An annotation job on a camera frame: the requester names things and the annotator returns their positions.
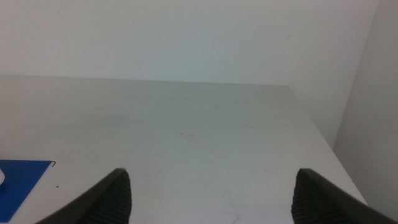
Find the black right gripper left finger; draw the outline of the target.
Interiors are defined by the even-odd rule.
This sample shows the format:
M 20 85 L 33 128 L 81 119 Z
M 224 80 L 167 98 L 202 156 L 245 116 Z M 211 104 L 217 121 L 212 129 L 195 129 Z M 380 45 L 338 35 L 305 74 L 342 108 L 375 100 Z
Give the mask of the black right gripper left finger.
M 117 168 L 38 224 L 125 224 L 132 210 L 131 181 Z

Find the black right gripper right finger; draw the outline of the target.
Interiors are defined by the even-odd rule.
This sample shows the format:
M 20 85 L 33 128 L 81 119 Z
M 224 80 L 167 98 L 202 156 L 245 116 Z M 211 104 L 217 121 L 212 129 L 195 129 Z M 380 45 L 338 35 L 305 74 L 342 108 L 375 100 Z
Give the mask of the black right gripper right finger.
M 397 224 L 307 168 L 297 172 L 291 214 L 294 223 L 302 224 Z

